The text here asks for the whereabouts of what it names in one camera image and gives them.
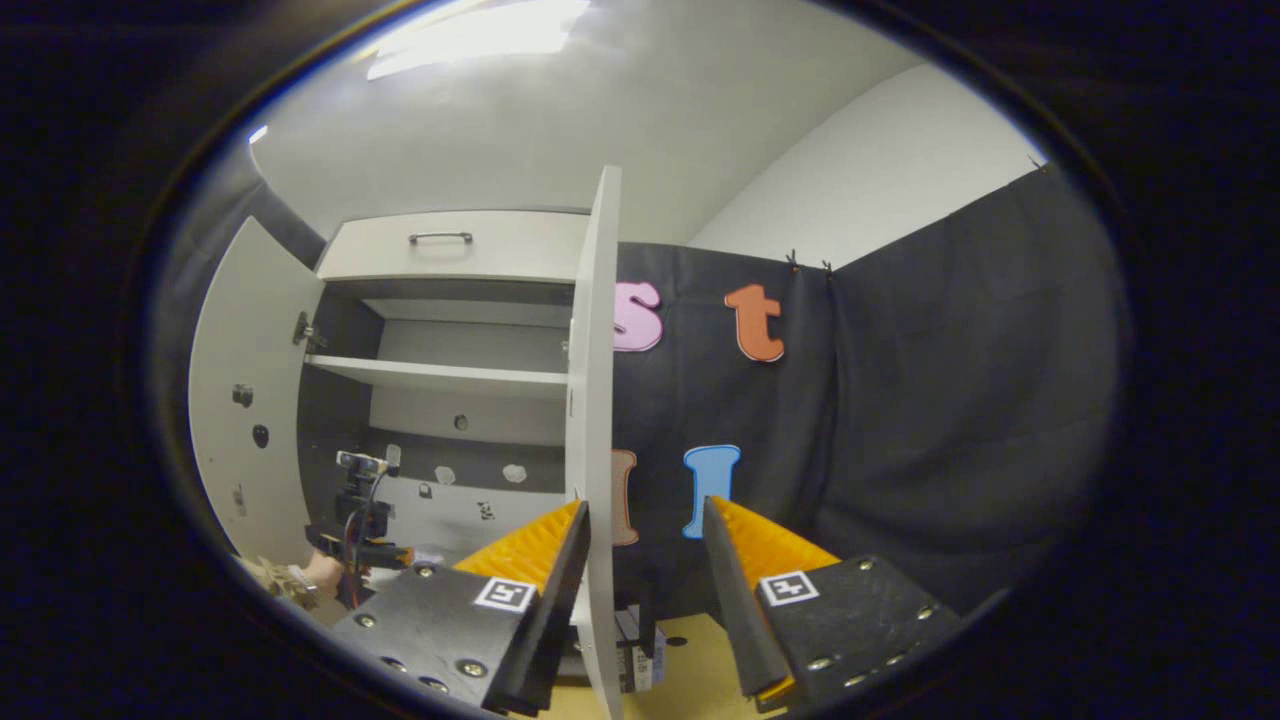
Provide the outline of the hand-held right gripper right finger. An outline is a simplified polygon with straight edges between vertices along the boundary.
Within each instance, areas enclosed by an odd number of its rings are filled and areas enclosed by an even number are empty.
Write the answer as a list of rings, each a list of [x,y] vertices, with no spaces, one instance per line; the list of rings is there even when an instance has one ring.
[[[963,629],[963,618],[888,560],[838,559],[719,496],[703,542],[742,693],[762,711],[872,693]]]

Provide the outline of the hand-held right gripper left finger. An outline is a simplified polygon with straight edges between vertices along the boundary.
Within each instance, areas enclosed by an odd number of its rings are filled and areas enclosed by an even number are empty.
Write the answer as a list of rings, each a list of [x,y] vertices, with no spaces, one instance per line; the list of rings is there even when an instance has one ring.
[[[335,635],[430,700],[534,716],[550,706],[589,548],[589,507],[575,500],[454,566],[416,562]]]

